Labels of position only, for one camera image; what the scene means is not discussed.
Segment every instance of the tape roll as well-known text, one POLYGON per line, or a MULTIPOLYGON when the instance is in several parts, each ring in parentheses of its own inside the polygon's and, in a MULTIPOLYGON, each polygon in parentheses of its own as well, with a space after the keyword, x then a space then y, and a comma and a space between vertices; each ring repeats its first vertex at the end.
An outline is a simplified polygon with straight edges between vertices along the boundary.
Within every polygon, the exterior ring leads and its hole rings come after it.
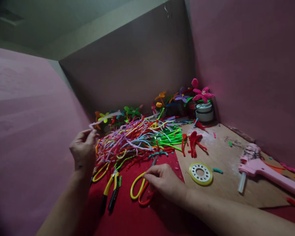
POLYGON ((193 163, 189 167, 189 173, 194 182, 199 185, 207 186, 213 180, 213 174, 209 167, 202 163, 193 163), (197 174, 197 170, 202 170, 204 175, 197 174))

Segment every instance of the red cloth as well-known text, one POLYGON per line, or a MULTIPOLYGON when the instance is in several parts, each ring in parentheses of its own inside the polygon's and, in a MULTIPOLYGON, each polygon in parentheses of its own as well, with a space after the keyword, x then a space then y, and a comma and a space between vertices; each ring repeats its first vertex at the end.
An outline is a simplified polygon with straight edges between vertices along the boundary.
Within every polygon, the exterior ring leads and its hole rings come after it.
MULTIPOLYGON (((159 156, 157 165, 168 163, 177 176, 183 180, 176 154, 159 156)), ((122 176, 121 188, 114 207, 109 215, 107 207, 113 185, 111 186, 106 212, 100 217, 99 209, 104 189, 110 178, 110 174, 96 184, 92 184, 89 199, 79 225, 77 235, 215 235, 204 223, 190 213, 167 201, 156 192, 150 207, 141 208, 137 201, 132 201, 130 188, 137 176, 146 171, 152 164, 152 160, 137 163, 126 171, 120 171, 122 176)), ((134 188, 134 195, 138 193, 142 180, 139 180, 134 188)), ((146 198, 149 188, 144 193, 146 198)), ((295 223, 295 208, 282 207, 279 209, 267 209, 266 211, 283 217, 295 223)))

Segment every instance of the red scissors handle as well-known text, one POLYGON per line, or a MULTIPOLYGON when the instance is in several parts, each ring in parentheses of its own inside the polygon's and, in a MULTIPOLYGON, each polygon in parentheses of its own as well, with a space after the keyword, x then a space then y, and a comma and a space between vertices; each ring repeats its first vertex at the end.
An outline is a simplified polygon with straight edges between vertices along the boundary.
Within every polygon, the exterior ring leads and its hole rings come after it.
POLYGON ((142 196, 147 188, 148 188, 148 181, 145 182, 143 189, 139 195, 139 205, 142 207, 148 206, 151 203, 155 193, 155 191, 153 191, 152 194, 149 196, 149 198, 145 202, 142 202, 142 196))

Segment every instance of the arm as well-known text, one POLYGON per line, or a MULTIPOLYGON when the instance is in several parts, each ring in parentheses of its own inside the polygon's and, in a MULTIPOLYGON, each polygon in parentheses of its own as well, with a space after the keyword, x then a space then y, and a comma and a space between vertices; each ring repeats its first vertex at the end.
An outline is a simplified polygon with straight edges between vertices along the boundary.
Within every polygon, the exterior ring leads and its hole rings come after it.
POLYGON ((89 194, 90 179, 96 161, 96 131, 85 130, 70 144, 75 170, 69 185, 57 200, 36 236, 73 235, 89 194))
POLYGON ((251 206, 189 189, 167 164, 151 167, 144 178, 164 197, 191 212, 218 235, 295 235, 295 224, 251 206))

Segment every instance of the hand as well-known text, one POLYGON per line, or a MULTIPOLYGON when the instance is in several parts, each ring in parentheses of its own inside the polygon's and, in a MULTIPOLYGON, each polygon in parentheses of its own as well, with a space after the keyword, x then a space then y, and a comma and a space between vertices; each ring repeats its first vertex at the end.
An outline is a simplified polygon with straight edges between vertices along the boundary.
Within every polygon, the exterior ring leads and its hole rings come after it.
POLYGON ((74 158, 75 170, 93 170, 96 161, 95 145, 98 136, 96 130, 88 129, 79 132, 72 141, 69 149, 74 158))
POLYGON ((185 201, 188 188, 168 164, 152 166, 143 177, 171 202, 180 205, 185 201))

